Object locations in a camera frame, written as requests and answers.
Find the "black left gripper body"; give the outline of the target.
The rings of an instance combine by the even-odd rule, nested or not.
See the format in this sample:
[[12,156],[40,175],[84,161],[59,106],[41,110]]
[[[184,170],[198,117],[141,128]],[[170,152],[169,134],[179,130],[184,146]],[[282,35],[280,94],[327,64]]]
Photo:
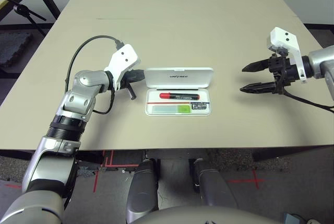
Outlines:
[[121,89],[127,88],[128,84],[130,83],[130,80],[132,79],[134,73],[134,70],[127,71],[123,78],[121,79]]

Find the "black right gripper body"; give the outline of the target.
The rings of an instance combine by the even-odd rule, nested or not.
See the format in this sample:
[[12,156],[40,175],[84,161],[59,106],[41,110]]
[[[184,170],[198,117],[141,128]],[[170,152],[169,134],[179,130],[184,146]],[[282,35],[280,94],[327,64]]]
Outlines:
[[272,54],[268,61],[268,69],[273,74],[274,82],[271,83],[270,92],[280,95],[283,94],[285,86],[298,80],[298,71],[295,64],[290,63],[290,59],[286,56],[278,56]]

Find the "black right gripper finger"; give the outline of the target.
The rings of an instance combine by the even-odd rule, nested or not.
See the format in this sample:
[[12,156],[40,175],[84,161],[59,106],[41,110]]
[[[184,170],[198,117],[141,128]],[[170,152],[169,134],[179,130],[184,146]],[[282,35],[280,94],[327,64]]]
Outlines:
[[275,93],[275,90],[275,82],[257,82],[240,88],[240,91],[244,93]]
[[267,69],[268,65],[269,65],[269,60],[268,59],[252,62],[252,63],[246,65],[242,69],[242,72],[250,72],[250,73],[259,72],[259,71]]

